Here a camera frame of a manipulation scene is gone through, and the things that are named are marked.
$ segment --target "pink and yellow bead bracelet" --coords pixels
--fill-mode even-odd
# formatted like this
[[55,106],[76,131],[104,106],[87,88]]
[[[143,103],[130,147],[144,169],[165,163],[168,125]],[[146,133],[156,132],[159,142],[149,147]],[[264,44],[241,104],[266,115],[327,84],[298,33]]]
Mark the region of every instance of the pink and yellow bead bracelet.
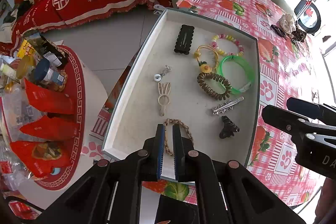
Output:
[[[233,42],[239,49],[239,53],[234,54],[234,53],[230,53],[230,52],[225,52],[222,49],[220,49],[218,47],[217,44],[217,40],[223,38],[223,39],[227,39],[231,42]],[[227,56],[227,55],[236,55],[236,56],[242,56],[244,54],[244,48],[242,45],[240,45],[239,41],[237,39],[235,39],[234,37],[230,36],[230,35],[225,35],[225,34],[216,34],[211,41],[211,46],[216,50],[216,52],[218,52],[218,54],[222,55],[222,56]]]

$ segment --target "greek key pattern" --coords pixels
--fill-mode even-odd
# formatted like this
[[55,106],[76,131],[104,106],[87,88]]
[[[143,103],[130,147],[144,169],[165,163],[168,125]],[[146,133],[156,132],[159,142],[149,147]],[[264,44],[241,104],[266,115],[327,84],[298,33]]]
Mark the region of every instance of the greek key pattern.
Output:
[[75,169],[78,164],[79,156],[81,148],[79,147],[81,145],[81,139],[83,140],[83,133],[84,133],[84,121],[85,121],[85,100],[83,97],[85,97],[85,89],[84,89],[84,80],[83,80],[83,73],[82,68],[79,63],[79,60],[77,60],[73,52],[69,51],[67,48],[62,47],[62,50],[69,54],[68,61],[71,63],[73,67],[73,71],[75,72],[75,79],[76,79],[76,87],[77,87],[77,123],[79,125],[79,137],[75,137],[73,140],[73,148],[72,152],[70,154],[70,166],[67,166],[61,175],[56,181],[53,182],[45,182],[43,180],[36,181],[37,184],[42,186],[45,189],[48,190],[59,190],[63,188],[73,176]]

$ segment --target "blue lid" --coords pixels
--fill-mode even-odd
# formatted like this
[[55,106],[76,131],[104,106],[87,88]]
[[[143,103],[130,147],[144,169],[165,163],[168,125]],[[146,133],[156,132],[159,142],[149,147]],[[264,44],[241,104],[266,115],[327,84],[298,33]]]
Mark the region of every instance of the blue lid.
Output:
[[34,71],[34,79],[37,82],[42,81],[49,70],[50,67],[50,61],[46,58],[42,58],[41,61],[36,65],[35,71]]

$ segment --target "green plastic bangle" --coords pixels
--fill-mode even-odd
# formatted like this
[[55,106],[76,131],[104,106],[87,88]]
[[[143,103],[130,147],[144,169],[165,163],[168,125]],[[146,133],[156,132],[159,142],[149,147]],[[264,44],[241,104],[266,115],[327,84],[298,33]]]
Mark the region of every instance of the green plastic bangle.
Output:
[[251,66],[248,64],[248,62],[240,57],[240,56],[236,56],[236,55],[228,55],[226,57],[224,57],[222,59],[222,61],[219,63],[219,66],[217,67],[217,74],[223,76],[226,78],[226,76],[223,74],[223,70],[222,70],[222,66],[223,66],[223,63],[224,62],[228,62],[228,61],[233,61],[235,63],[237,63],[238,65],[240,65],[245,74],[246,74],[246,77],[248,79],[248,83],[246,85],[244,85],[243,87],[241,87],[240,89],[235,89],[232,87],[231,89],[231,92],[232,94],[235,94],[235,95],[238,95],[238,94],[241,94],[245,91],[247,91],[253,84],[254,82],[254,71],[253,69],[251,68]]

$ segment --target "gray tile floor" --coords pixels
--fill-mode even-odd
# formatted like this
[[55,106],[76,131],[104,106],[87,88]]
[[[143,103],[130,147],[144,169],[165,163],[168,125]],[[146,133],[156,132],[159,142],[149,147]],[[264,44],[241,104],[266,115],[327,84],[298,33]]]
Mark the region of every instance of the gray tile floor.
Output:
[[127,13],[44,35],[53,42],[64,40],[64,45],[77,53],[110,94],[158,18],[146,6],[139,5]]

